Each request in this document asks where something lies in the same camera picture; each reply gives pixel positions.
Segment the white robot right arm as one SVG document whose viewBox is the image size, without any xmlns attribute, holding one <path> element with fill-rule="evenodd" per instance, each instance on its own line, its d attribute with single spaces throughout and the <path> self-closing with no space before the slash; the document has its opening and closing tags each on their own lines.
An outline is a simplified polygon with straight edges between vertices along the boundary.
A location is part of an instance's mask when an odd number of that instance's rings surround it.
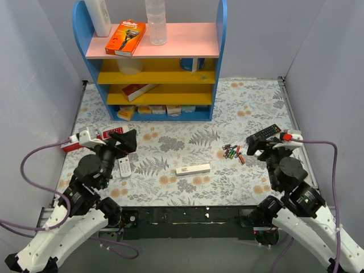
<svg viewBox="0 0 364 273">
<path fill-rule="evenodd" d="M 331 212 L 319 192 L 306 181 L 307 171 L 293 150 L 305 140 L 299 134 L 248 138 L 247 154 L 261 154 L 273 191 L 281 198 L 266 197 L 243 218 L 245 225 L 274 225 L 309 250 L 327 272 L 363 272 L 363 248 L 345 231 L 338 211 Z"/>
</svg>

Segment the white slim remote control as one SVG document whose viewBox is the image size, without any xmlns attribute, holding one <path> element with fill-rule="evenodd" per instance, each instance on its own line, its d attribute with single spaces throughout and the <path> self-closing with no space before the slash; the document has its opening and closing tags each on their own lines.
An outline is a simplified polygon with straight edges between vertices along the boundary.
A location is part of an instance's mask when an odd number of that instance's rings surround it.
<svg viewBox="0 0 364 273">
<path fill-rule="evenodd" d="M 201 165 L 196 165 L 196 166 L 181 167 L 181 168 L 176 168 L 176 176 L 206 173 L 206 172 L 210 172 L 210 170 L 211 170 L 210 164 L 201 164 Z"/>
</svg>

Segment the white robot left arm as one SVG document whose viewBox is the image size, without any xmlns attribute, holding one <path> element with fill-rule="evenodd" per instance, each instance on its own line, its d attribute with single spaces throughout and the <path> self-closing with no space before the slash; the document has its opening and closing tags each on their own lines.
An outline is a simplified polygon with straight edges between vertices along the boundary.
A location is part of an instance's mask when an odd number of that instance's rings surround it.
<svg viewBox="0 0 364 273">
<path fill-rule="evenodd" d="M 112 179 L 115 163 L 137 150 L 137 132 L 109 132 L 98 138 L 92 127 L 59 142 L 78 143 L 91 150 L 73 171 L 62 193 L 53 191 L 59 200 L 42 227 L 35 227 L 34 237 L 18 253 L 6 257 L 5 263 L 15 272 L 57 272 L 64 260 L 94 233 L 104 227 L 119 227 L 125 219 L 122 208 L 110 197 L 101 198 Z"/>
</svg>

